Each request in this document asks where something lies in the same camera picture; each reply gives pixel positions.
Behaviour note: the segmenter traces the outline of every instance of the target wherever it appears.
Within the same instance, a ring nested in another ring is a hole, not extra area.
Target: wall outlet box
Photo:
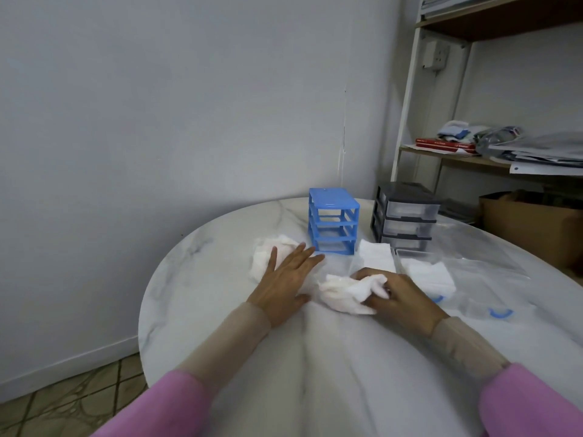
[[[423,52],[423,68],[438,72],[445,68],[449,45],[443,41],[429,41]]]

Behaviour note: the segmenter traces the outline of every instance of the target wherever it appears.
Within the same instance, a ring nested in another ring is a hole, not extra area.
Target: white marble tabletop
[[[359,237],[373,202],[361,204]],[[139,317],[149,385],[180,363],[247,299],[257,238],[285,234],[309,244],[307,198],[267,202],[221,216],[184,238],[152,276]],[[464,319],[583,409],[583,288],[498,239],[532,278],[537,306],[523,322]],[[350,257],[329,255],[346,274]],[[427,344],[370,316],[309,303],[272,330],[216,399],[205,436],[479,436],[477,392]]]

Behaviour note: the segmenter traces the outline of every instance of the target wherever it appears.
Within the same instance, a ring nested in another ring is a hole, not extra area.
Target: beige sleeve
[[[459,317],[449,317],[438,323],[431,341],[481,381],[494,377],[510,365],[506,357]]]
[[[196,377],[214,397],[243,366],[269,330],[271,323],[263,310],[244,302],[177,369]]]

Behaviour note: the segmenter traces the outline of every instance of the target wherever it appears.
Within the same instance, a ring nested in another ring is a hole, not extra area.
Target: hand
[[[263,279],[247,299],[265,312],[272,327],[284,323],[310,301],[308,294],[297,292],[308,273],[324,260],[324,255],[310,257],[316,249],[311,247],[304,251],[304,248],[302,242],[276,270],[278,249],[273,247]]]
[[[352,278],[361,280],[375,274],[387,277],[385,288],[390,290],[390,299],[372,295],[364,304],[377,310],[380,315],[391,317],[405,328],[425,337],[431,337],[437,324],[449,317],[405,274],[363,268],[354,273]]]

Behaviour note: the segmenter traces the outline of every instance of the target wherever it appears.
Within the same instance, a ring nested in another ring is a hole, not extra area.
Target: tiled floor
[[[147,388],[138,354],[0,404],[0,437],[85,437]]]

